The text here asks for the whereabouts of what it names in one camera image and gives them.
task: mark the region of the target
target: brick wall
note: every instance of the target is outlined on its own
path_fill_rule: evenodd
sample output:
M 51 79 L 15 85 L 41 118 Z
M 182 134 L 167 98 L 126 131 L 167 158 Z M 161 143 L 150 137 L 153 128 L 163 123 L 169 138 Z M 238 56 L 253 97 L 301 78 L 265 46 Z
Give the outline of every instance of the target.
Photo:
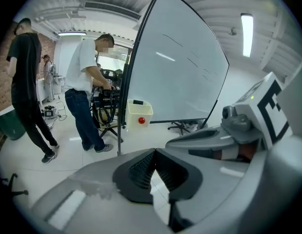
M 16 25 L 17 24 L 15 22 L 11 24 L 11 27 L 7 30 L 6 36 L 0 46 L 0 111 L 11 105 L 12 78 L 7 75 L 5 68 L 9 64 L 9 62 L 6 61 L 6 56 L 8 54 L 10 44 L 15 37 L 13 30 Z M 41 55 L 48 54 L 51 60 L 53 60 L 56 43 L 44 35 L 38 34 L 38 36 L 42 47 Z M 40 63 L 40 73 L 38 74 L 38 78 L 43 78 L 43 61 Z

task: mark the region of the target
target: whiteboard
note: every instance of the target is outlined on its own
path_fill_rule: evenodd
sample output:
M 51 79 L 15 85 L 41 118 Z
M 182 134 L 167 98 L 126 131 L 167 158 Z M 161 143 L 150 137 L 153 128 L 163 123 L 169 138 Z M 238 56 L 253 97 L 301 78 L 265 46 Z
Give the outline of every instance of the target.
M 129 63 L 127 99 L 149 102 L 151 122 L 207 118 L 228 67 L 215 35 L 189 5 L 153 0 Z

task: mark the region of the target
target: short hair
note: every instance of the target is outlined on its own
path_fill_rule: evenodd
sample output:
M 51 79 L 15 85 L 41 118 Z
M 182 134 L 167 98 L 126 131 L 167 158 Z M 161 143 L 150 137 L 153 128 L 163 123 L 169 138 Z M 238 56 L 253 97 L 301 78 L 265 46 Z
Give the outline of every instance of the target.
M 32 26 L 32 22 L 29 18 L 23 18 L 20 22 L 19 22 L 19 25 L 22 24 L 22 23 L 25 23 L 29 26 Z
M 100 35 L 100 37 L 97 40 L 100 40 L 100 39 L 107 39 L 108 41 L 112 42 L 112 44 L 114 46 L 114 38 L 110 34 Z
M 44 55 L 43 57 L 41 57 L 41 59 L 45 59 L 45 58 L 50 58 L 49 55 Z
M 28 25 L 28 26 L 32 26 L 32 22 L 31 22 L 31 20 L 30 20 L 29 18 L 23 18 L 23 19 L 18 23 L 18 25 L 16 26 L 16 28 L 14 29 L 14 31 L 13 31 L 14 35 L 16 35 L 16 31 L 17 31 L 17 29 L 19 28 L 19 26 L 20 26 L 22 23 L 24 23 L 24 24 L 26 24 L 26 25 Z

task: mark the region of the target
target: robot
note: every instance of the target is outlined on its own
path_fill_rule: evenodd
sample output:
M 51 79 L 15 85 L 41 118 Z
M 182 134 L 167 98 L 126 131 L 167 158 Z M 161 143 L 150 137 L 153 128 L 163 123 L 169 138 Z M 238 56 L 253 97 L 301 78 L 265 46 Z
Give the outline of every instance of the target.
M 270 73 L 224 107 L 219 127 L 90 164 L 42 196 L 28 219 L 44 233 L 262 233 L 302 187 L 301 90 L 302 67 L 283 91 Z M 237 162 L 250 143 L 251 161 Z M 155 170 L 170 192 L 168 225 L 152 205 Z

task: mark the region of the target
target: white bin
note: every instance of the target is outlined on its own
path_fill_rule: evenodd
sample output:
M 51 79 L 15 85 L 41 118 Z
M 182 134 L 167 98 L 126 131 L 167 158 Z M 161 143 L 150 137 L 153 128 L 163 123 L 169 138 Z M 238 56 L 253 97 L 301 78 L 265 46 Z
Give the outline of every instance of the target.
M 150 124 L 153 109 L 150 103 L 144 101 L 143 105 L 133 104 L 133 100 L 127 101 L 126 124 L 128 129 L 141 129 Z M 144 123 L 139 123 L 139 119 L 144 118 Z

